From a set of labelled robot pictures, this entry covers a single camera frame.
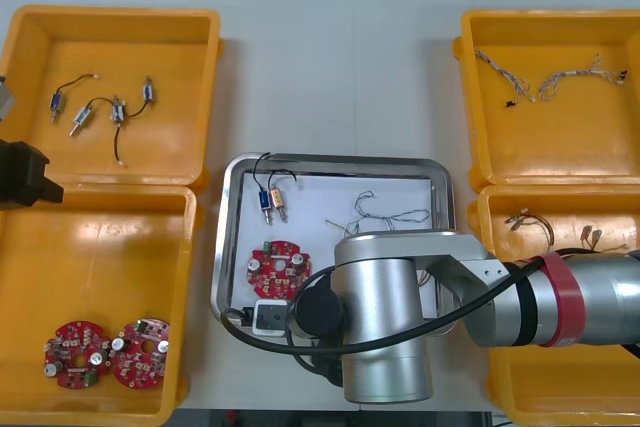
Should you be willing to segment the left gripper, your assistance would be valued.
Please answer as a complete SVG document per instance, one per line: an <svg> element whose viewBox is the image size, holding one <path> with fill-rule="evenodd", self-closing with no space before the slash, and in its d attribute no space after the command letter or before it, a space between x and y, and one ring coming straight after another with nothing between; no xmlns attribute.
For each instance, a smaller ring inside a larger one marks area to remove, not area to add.
<svg viewBox="0 0 640 427"><path fill-rule="evenodd" d="M64 188L43 178L49 159L23 141L1 141L1 209L31 207L43 202L62 203Z"/></svg>

